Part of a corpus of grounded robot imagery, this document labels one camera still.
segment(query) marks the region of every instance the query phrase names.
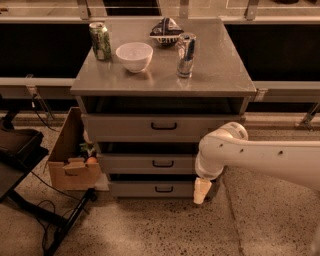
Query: middle drawer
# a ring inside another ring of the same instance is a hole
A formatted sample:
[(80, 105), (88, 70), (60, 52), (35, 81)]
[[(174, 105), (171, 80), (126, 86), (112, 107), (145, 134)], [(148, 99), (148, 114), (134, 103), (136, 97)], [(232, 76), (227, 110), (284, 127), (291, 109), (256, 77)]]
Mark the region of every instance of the middle drawer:
[(106, 174), (193, 174), (195, 155), (112, 155), (98, 154)]

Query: white bowl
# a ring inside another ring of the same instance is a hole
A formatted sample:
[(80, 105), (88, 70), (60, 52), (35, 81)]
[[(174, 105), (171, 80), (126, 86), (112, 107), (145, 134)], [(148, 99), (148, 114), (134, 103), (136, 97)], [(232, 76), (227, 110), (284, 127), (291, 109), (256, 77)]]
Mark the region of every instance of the white bowl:
[(116, 55), (127, 70), (132, 73), (139, 73), (148, 67), (152, 59), (153, 49), (148, 44), (133, 42), (119, 46)]

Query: black panel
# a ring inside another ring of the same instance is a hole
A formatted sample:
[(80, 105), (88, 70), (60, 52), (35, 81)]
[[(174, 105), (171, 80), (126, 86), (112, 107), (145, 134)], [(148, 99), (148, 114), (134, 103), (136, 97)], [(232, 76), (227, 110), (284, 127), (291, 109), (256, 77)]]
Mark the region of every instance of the black panel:
[[(49, 104), (52, 111), (68, 111), (71, 107), (78, 107), (76, 100), (58, 100), (58, 99), (48, 99), (46, 102)], [(38, 102), (35, 102), (35, 107), (37, 111), (42, 111), (41, 106)], [(19, 112), (33, 111), (30, 100), (28, 99), (1, 99), (0, 98), (0, 111), (13, 110)]]
[(184, 142), (99, 142), (108, 154), (197, 154), (198, 143)]
[(320, 25), (226, 25), (254, 81), (320, 81)]
[(0, 77), (75, 78), (91, 48), (88, 24), (0, 24)]
[(96, 109), (93, 109), (94, 113), (234, 114), (228, 98), (111, 96), (100, 97), (96, 104)]
[(306, 113), (313, 103), (249, 102), (246, 112)]
[(179, 175), (179, 174), (110, 174), (112, 181), (190, 181), (194, 182), (197, 175)]
[(104, 0), (109, 16), (159, 16), (157, 0)]

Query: cardboard box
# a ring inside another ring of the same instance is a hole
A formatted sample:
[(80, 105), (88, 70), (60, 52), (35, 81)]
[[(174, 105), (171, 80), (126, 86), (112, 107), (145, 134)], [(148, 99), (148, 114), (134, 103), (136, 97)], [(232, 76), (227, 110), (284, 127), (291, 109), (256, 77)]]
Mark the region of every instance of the cardboard box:
[(48, 159), (51, 185), (56, 189), (94, 188), (102, 175), (98, 163), (84, 164), (79, 158), (83, 129), (80, 109), (71, 108)]

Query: cabinet top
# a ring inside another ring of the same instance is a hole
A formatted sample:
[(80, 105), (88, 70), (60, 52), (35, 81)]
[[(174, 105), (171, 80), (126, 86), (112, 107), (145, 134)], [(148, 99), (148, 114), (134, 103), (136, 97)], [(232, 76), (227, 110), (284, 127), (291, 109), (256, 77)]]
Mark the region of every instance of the cabinet top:
[[(196, 35), (194, 68), (190, 78), (176, 74), (178, 52), (149, 37), (159, 22), (154, 18), (119, 18), (105, 22), (112, 57), (96, 60), (91, 50), (75, 80), (71, 93), (77, 96), (253, 96), (255, 87), (222, 21), (176, 19), (185, 31)], [(128, 42), (145, 42), (153, 47), (151, 63), (141, 73), (127, 71), (117, 59), (117, 47)]]

